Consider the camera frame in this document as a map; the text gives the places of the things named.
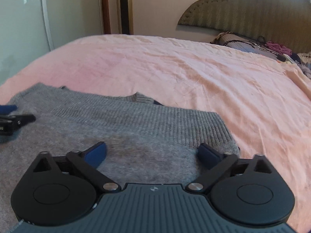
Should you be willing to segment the glass sliding wardrobe door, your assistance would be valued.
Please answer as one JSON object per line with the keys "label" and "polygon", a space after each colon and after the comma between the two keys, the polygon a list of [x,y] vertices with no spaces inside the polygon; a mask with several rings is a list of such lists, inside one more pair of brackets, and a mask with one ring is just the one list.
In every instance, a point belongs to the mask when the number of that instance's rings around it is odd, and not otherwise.
{"label": "glass sliding wardrobe door", "polygon": [[44,54],[103,33],[101,0],[1,0],[1,83]]}

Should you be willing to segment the pink bed sheet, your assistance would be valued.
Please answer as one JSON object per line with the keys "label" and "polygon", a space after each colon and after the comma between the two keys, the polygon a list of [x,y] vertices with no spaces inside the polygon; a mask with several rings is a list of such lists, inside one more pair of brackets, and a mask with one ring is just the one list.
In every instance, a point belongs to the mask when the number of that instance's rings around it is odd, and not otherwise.
{"label": "pink bed sheet", "polygon": [[33,61],[1,86],[1,103],[42,82],[214,111],[243,156],[268,156],[296,198],[289,219],[310,230],[310,80],[299,67],[228,47],[174,38],[99,35]]}

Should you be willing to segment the brown wooden door frame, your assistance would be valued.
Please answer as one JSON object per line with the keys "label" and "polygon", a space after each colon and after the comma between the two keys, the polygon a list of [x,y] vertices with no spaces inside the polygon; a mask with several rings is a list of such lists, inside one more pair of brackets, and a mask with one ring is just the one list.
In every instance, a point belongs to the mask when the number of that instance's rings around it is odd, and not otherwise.
{"label": "brown wooden door frame", "polygon": [[101,0],[104,34],[111,34],[109,0]]}

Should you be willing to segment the magenta garment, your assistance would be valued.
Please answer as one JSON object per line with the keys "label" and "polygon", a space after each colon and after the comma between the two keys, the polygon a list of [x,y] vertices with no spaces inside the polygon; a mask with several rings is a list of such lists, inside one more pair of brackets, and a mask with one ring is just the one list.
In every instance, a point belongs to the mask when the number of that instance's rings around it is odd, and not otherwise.
{"label": "magenta garment", "polygon": [[293,53],[290,48],[286,47],[285,45],[278,44],[275,42],[268,41],[265,43],[265,46],[269,48],[270,50],[277,52],[281,55],[286,54],[288,56],[291,56]]}

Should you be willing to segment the pile of light clothes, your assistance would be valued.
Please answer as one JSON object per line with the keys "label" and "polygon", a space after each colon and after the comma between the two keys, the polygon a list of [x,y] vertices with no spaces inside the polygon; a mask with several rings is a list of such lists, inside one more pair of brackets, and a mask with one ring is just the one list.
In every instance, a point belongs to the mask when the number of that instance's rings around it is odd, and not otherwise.
{"label": "pile of light clothes", "polygon": [[311,79],[311,53],[292,53],[290,56],[284,54],[284,57],[290,62],[295,62],[304,75]]}

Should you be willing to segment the gold tower air conditioner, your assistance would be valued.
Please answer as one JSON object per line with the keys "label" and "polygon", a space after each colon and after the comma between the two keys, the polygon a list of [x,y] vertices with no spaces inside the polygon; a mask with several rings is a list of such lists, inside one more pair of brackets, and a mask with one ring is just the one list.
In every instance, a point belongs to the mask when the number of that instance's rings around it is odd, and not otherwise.
{"label": "gold tower air conditioner", "polygon": [[119,33],[133,35],[132,0],[117,0],[117,12]]}

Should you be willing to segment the green upholstered headboard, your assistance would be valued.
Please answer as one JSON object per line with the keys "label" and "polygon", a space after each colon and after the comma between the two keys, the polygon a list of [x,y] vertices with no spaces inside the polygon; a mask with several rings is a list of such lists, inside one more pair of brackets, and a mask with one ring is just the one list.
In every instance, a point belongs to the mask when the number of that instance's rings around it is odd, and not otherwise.
{"label": "green upholstered headboard", "polygon": [[309,0],[198,0],[178,24],[262,36],[294,53],[310,52]]}

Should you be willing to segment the grey knit sweater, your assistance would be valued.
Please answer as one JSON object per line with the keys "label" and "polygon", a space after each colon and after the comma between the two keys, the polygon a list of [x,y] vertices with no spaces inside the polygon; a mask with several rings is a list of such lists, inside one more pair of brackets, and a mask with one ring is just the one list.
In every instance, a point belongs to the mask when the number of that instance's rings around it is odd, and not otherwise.
{"label": "grey knit sweater", "polygon": [[189,183],[203,171],[195,157],[202,143],[240,153],[218,114],[158,105],[140,93],[109,97],[36,84],[10,104],[36,120],[1,137],[1,232],[16,224],[10,196],[41,151],[64,156],[105,142],[99,171],[120,185]]}

